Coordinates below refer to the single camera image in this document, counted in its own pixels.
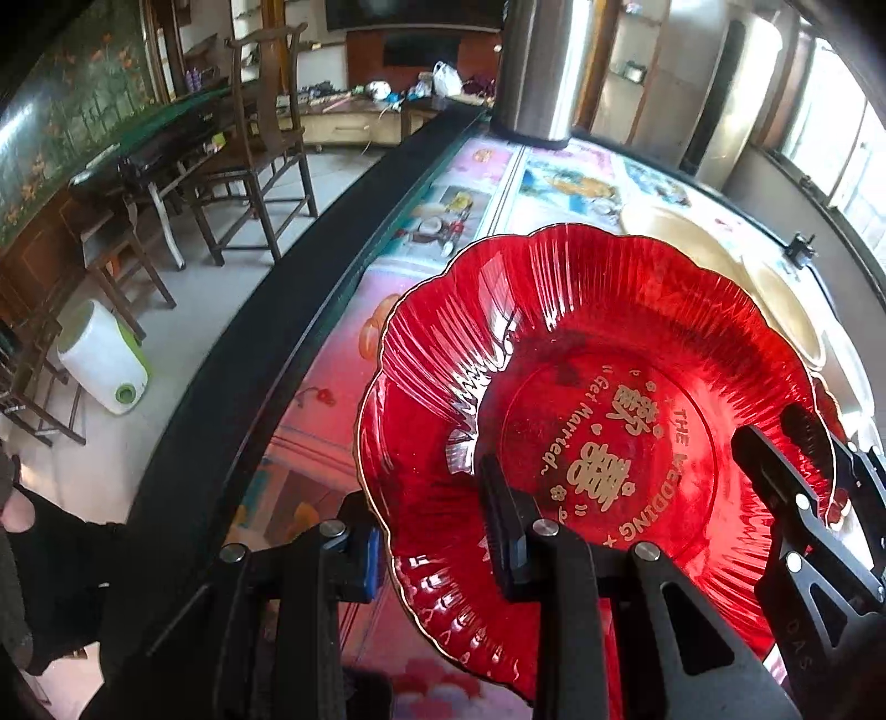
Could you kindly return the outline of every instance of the white table leg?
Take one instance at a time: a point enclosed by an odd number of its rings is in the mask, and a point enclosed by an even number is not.
[[[182,257],[182,252],[178,249],[178,245],[175,244],[172,227],[169,225],[169,215],[167,214],[166,206],[163,204],[163,199],[160,197],[159,192],[157,192],[156,183],[148,183],[148,193],[151,194],[151,200],[154,201],[154,207],[157,208],[157,215],[159,215],[160,218],[160,226],[163,228],[163,238],[167,242],[167,247],[172,254],[173,260],[175,260],[175,266],[179,270],[184,270],[184,258]]]

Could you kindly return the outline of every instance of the metal screw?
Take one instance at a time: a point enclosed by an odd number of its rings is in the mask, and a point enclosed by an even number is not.
[[[233,565],[246,557],[246,546],[241,543],[230,543],[219,551],[219,560]]]
[[[788,570],[792,573],[798,573],[803,569],[803,558],[800,557],[799,552],[789,552],[786,561],[788,563]]]
[[[553,520],[539,518],[532,524],[532,531],[542,537],[553,537],[560,532],[560,526]]]
[[[345,530],[345,523],[341,520],[324,520],[320,523],[320,534],[323,537],[338,537],[344,535]]]
[[[661,550],[658,549],[658,545],[655,543],[637,543],[633,551],[638,558],[647,562],[655,562],[662,556]]]

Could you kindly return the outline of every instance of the television screen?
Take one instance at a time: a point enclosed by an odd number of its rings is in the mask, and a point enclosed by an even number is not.
[[[326,27],[443,25],[501,29],[504,0],[326,0]]]

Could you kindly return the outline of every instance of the person's hand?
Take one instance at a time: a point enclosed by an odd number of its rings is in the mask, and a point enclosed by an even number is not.
[[[34,526],[34,504],[15,488],[0,513],[0,525],[8,533],[23,533]]]

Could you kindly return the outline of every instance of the white trash can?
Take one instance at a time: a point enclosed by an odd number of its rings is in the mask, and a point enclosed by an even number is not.
[[[115,415],[142,399],[150,371],[127,327],[100,302],[84,302],[58,335],[58,358],[96,400]]]

